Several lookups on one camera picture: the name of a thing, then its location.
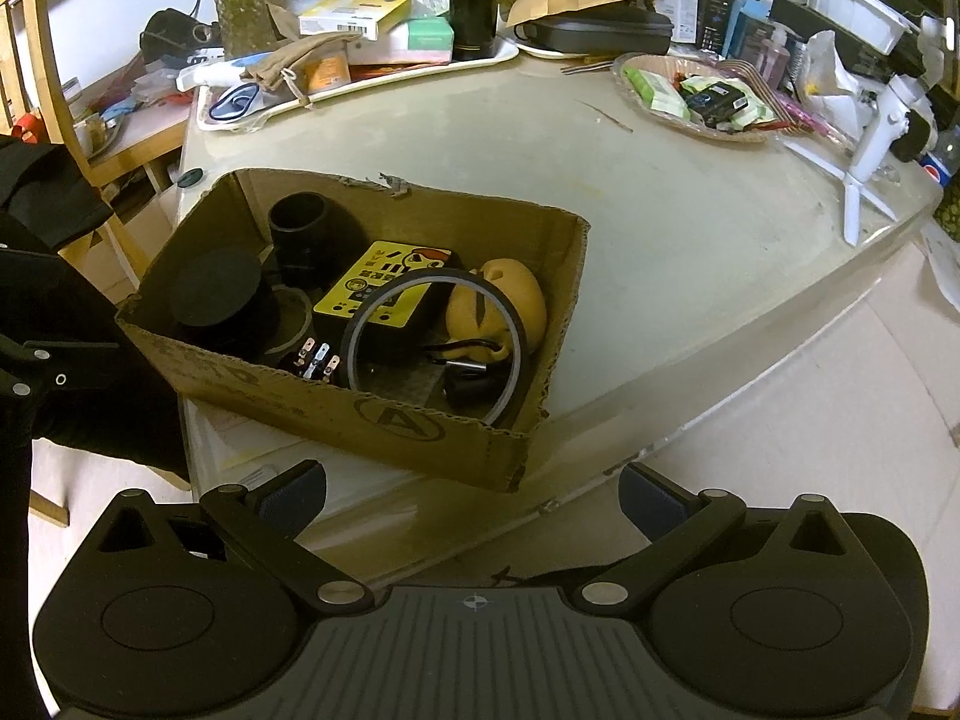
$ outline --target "tabletop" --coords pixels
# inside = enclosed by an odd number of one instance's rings
[[[191,121],[181,165],[205,171],[200,184],[181,193],[181,218],[218,176],[239,167],[399,176],[582,215],[592,225],[587,261],[544,431],[570,442],[637,397],[632,383],[716,346],[856,264],[940,197],[919,166],[895,163],[896,180],[875,182],[874,189],[899,221],[864,206],[855,250],[842,240],[840,185],[776,139],[730,146],[691,138],[632,110],[606,71],[563,76],[558,63],[531,57],[346,95],[257,132],[201,132]],[[306,445],[205,404],[186,404],[185,413],[201,490],[280,472],[316,451],[332,471],[327,517],[397,493],[395,507],[381,511],[408,517],[409,555],[386,567],[371,558],[357,568],[365,576],[425,559],[429,538],[416,511],[454,506],[429,503],[431,495],[457,498],[461,511],[501,508],[506,522],[534,511],[544,495],[559,500],[584,483],[572,461],[544,458],[519,493],[494,496]],[[330,529],[314,536],[320,549],[346,539]],[[478,538],[467,526],[460,536],[464,543]],[[451,544],[448,538],[438,546],[436,557]]]

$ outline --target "gray ring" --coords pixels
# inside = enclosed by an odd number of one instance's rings
[[[520,372],[527,359],[527,338],[523,330],[523,322],[520,319],[520,315],[517,314],[517,309],[510,303],[507,296],[486,279],[475,276],[469,271],[459,271],[459,269],[443,269],[442,271],[426,272],[409,271],[402,276],[397,276],[397,278],[370,295],[360,308],[357,309],[356,314],[353,315],[347,324],[347,329],[344,330],[344,339],[341,346],[343,351],[340,357],[344,361],[344,367],[347,370],[347,385],[354,391],[361,391],[360,379],[357,376],[357,352],[360,347],[361,333],[371,314],[394,295],[406,292],[406,290],[409,290],[411,287],[419,287],[421,284],[433,284],[437,282],[440,284],[469,287],[481,293],[485,298],[493,300],[493,303],[496,304],[496,307],[501,314],[503,314],[504,319],[507,320],[507,329],[510,330],[510,337],[514,342],[514,355],[512,356],[512,362],[510,364],[510,376],[507,379],[507,384],[504,386],[500,397],[496,403],[493,404],[493,408],[480,420],[485,424],[493,425],[496,420],[501,418],[505,410],[507,410],[507,406],[510,405],[510,402],[517,392],[517,385],[520,384]]]

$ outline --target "tile floor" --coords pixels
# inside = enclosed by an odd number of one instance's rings
[[[649,458],[690,490],[723,487],[748,504],[787,506],[803,491],[840,509],[880,514],[925,560],[931,595],[928,661],[916,704],[960,695],[960,314],[909,245],[866,299],[771,375]],[[64,531],[31,521],[31,615],[107,500],[144,487],[157,500],[187,493],[147,469],[37,445],[35,490],[66,500]],[[414,577],[424,584],[491,584],[604,563],[644,546],[616,504],[616,481],[496,541]]]

